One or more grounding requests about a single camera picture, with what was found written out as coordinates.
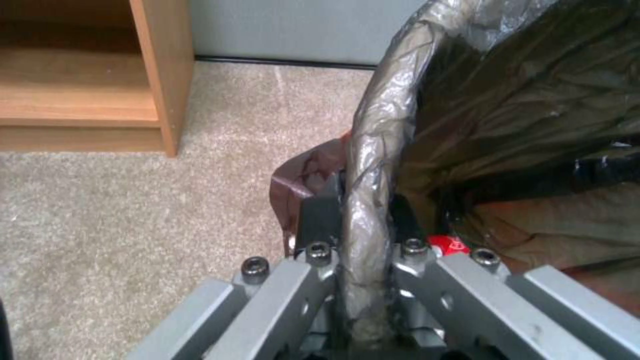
metal bar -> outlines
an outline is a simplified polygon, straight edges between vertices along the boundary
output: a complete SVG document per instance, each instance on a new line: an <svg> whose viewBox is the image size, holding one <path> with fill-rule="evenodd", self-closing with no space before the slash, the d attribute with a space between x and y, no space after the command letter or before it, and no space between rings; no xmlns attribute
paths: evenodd
<svg viewBox="0 0 640 360"><path fill-rule="evenodd" d="M568 331L464 254L440 258L421 275L396 266L456 345L489 341L510 359L601 359Z"/></svg>
<svg viewBox="0 0 640 360"><path fill-rule="evenodd" d="M309 264L283 260L210 349L206 360L272 360L278 354L296 351L333 287L328 284L333 275L322 281L319 274L319 269Z"/></svg>
<svg viewBox="0 0 640 360"><path fill-rule="evenodd" d="M507 285L607 359L640 359L640 322L551 266Z"/></svg>
<svg viewBox="0 0 640 360"><path fill-rule="evenodd" d="M198 359L224 333L245 303L242 288L207 279L127 359Z"/></svg>

gray metal frame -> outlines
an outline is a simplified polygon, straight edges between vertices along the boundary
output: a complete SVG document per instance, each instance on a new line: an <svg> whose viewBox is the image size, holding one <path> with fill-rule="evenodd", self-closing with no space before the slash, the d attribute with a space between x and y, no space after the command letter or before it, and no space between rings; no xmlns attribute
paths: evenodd
<svg viewBox="0 0 640 360"><path fill-rule="evenodd" d="M127 359L198 359L225 332L246 301L242 288L207 279L129 353Z"/></svg>
<svg viewBox="0 0 640 360"><path fill-rule="evenodd" d="M446 346L444 329L448 344L492 345L510 359L640 359L633 316L549 266L514 276L490 250L472 254L437 258L415 241L394 249L398 301L424 350ZM270 274L265 259L250 258L232 284L205 281L127 358L273 360L321 350L338 262L325 243Z"/></svg>

shelf board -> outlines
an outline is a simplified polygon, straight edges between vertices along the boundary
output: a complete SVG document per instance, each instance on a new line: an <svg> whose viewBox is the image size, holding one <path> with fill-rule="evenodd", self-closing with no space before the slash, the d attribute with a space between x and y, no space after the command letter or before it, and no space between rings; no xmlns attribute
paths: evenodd
<svg viewBox="0 0 640 360"><path fill-rule="evenodd" d="M160 129L0 126L0 151L163 151Z"/></svg>
<svg viewBox="0 0 640 360"><path fill-rule="evenodd" d="M159 127L134 30L0 24L0 126Z"/></svg>

red object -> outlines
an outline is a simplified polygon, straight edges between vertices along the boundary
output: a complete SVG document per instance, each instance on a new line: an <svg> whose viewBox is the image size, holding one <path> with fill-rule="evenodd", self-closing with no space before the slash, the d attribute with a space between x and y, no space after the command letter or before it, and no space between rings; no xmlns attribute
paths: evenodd
<svg viewBox="0 0 640 360"><path fill-rule="evenodd" d="M471 250L455 236L432 235L428 238L432 247L438 247L442 251L443 256L457 254L463 252L468 254Z"/></svg>

brown fabric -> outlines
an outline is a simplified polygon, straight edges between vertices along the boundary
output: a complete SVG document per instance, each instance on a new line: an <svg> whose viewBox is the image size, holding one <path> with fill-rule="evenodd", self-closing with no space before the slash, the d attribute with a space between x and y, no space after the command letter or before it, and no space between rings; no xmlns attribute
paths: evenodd
<svg viewBox="0 0 640 360"><path fill-rule="evenodd" d="M349 133L290 159L271 176L269 199L282 227L285 255L291 255L289 239L298 231L300 204L319 193L327 179L346 164L345 146Z"/></svg>

